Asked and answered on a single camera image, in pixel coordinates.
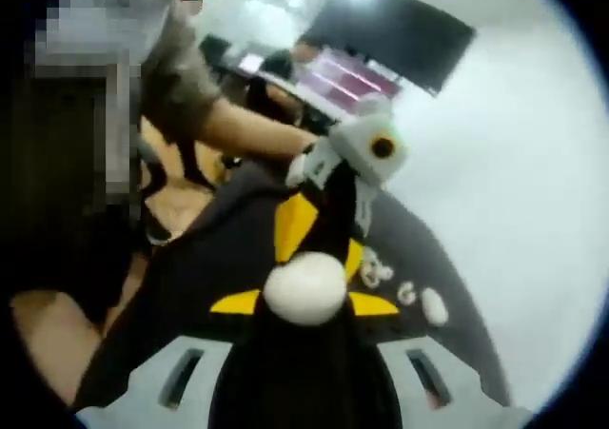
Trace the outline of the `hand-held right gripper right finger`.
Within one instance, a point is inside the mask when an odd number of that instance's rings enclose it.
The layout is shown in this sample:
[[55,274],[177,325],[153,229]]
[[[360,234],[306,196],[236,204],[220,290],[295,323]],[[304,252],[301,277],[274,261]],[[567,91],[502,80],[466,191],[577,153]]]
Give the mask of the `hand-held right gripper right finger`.
[[318,291],[306,323],[334,326],[332,369],[309,409],[315,428],[522,428],[530,413],[483,391],[478,372],[376,295]]

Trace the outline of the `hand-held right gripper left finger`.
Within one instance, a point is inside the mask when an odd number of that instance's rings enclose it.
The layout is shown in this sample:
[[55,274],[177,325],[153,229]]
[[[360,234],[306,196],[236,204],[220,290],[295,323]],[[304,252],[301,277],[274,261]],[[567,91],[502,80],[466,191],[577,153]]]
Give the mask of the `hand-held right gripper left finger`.
[[174,334],[139,361],[125,386],[76,414],[87,428],[266,428],[262,393],[251,375],[261,369],[237,346],[262,317],[305,321],[305,302],[285,289],[250,290],[195,305],[204,324]]

